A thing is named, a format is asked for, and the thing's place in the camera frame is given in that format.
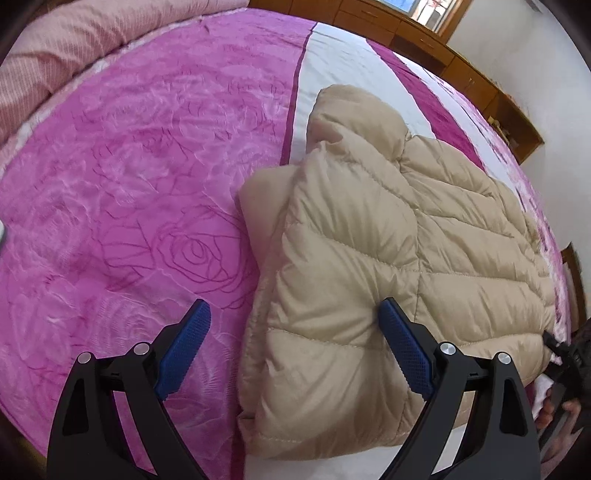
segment window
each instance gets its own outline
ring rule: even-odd
[[[411,17],[429,30],[437,31],[455,2],[456,0],[419,0]]]
[[[406,13],[413,20],[425,25],[429,30],[441,33],[456,14],[459,22],[471,3],[466,0],[380,0],[382,3]]]

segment metal screw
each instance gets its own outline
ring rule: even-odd
[[[89,352],[83,352],[80,355],[78,355],[78,363],[87,364],[88,362],[90,362],[91,358],[92,355]]]
[[[499,362],[501,362],[502,364],[509,365],[511,363],[511,355],[509,355],[508,353],[501,352],[499,353],[498,358]]]
[[[446,355],[453,355],[454,353],[456,353],[456,346],[452,343],[442,343],[441,347],[439,348]]]
[[[150,344],[149,343],[138,343],[134,346],[134,353],[136,355],[145,355],[150,351]]]

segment white wall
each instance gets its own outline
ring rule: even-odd
[[[572,241],[579,254],[591,306],[591,71],[541,9],[525,0],[474,0],[449,46],[511,95],[544,138],[522,168],[559,247]]]

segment white stripe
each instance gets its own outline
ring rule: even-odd
[[[472,145],[474,146],[480,161],[484,165],[486,173],[490,177],[500,180],[505,185],[507,185],[513,191],[513,193],[515,193],[516,197],[519,198],[517,195],[517,190],[509,178],[507,167],[497,156],[496,152],[491,148],[486,138],[482,135],[478,127],[470,119],[470,116],[464,111],[462,106],[456,102],[450,93],[439,84],[439,82],[432,76],[431,73],[426,71],[420,65],[414,63],[412,60],[406,59],[398,54],[397,56],[417,77],[419,77],[427,85],[429,90],[435,94],[443,107],[451,114],[460,128],[464,130],[464,133],[472,142]]]
[[[435,471],[453,464],[466,426],[450,433]],[[335,458],[306,461],[269,460],[246,456],[245,480],[376,480],[400,451],[397,447],[379,447]]]
[[[306,127],[318,93],[335,83],[373,93],[402,115],[413,135],[435,138],[413,96],[363,37],[319,23],[308,40],[298,79],[291,163],[306,154]]]

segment blue gripper pad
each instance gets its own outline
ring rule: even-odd
[[[433,367],[418,344],[409,324],[410,320],[400,306],[394,306],[388,299],[380,303],[378,309],[379,328],[386,337],[410,389],[421,394],[423,400],[428,401],[435,391]]]
[[[211,309],[207,302],[202,301],[160,361],[158,382],[154,387],[160,400],[166,400],[166,397],[181,387],[211,324]]]

